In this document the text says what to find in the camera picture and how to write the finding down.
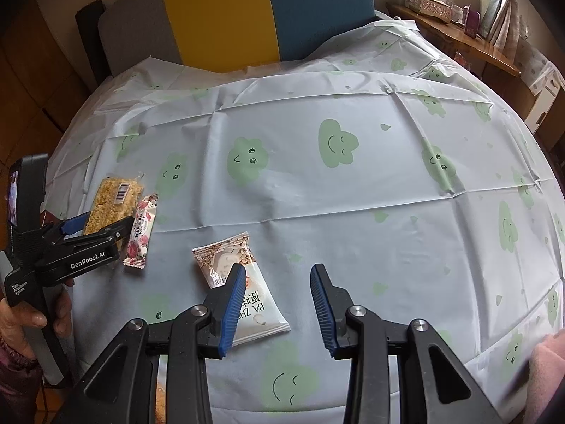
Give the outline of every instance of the purple sleeve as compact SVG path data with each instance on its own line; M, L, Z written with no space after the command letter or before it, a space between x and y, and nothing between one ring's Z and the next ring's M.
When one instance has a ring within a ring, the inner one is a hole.
M33 423L42 374L36 360L14 351L0 337L0 394L21 423Z

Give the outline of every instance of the human hand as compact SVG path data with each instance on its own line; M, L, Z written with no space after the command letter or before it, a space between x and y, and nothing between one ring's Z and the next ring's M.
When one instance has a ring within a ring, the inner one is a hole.
M73 279L65 282L67 287L75 284ZM53 330L60 337L71 334L71 297L65 289L55 302L56 319L53 322ZM0 301L0 335L4 342L16 352L31 360L36 359L32 347L25 339L22 327L43 328L47 324L47 318L25 301L17 306L9 307L6 299Z

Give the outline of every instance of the yellow puffed rice snack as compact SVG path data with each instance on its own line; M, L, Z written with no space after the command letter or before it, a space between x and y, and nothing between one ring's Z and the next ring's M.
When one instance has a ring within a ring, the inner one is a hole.
M85 235L98 232L128 215L133 215L143 186L136 179L105 178L100 183L84 228Z

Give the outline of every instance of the headboard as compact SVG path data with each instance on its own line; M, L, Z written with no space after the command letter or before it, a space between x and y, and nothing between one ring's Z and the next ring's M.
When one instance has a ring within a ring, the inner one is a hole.
M149 56L219 73L303 59L374 15L373 0L118 0L76 20L100 83Z

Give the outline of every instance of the white snack packet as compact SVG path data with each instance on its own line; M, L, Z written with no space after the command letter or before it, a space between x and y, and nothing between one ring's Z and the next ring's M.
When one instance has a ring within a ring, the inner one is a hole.
M234 263L244 265L247 280L233 346L283 331L290 325L280 313L249 248L249 233L241 233L192 249L210 288L225 284Z

